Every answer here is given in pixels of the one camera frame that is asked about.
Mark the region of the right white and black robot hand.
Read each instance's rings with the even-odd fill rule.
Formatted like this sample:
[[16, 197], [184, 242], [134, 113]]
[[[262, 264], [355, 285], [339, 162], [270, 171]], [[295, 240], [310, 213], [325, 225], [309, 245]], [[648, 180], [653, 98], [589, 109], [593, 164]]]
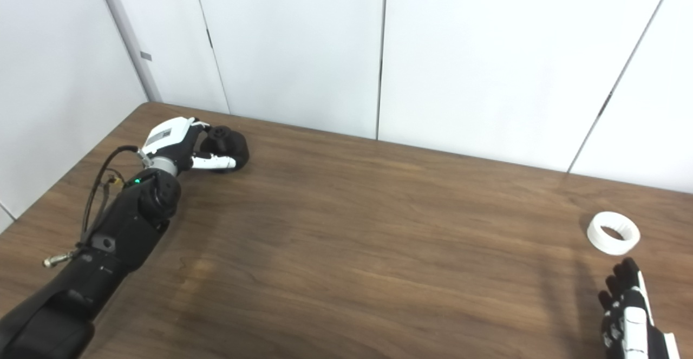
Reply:
[[679, 358], [674, 334], [653, 320], [641, 269], [631, 257], [613, 267], [597, 298], [604, 310], [600, 337], [607, 358]]

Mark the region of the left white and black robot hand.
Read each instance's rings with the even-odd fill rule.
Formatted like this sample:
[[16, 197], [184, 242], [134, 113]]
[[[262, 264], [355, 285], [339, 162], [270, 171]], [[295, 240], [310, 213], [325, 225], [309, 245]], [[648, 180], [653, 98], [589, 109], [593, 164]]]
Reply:
[[239, 171], [249, 162], [250, 150], [244, 135], [228, 126], [177, 117], [154, 127], [138, 155], [145, 169], [159, 169], [176, 177], [191, 169]]

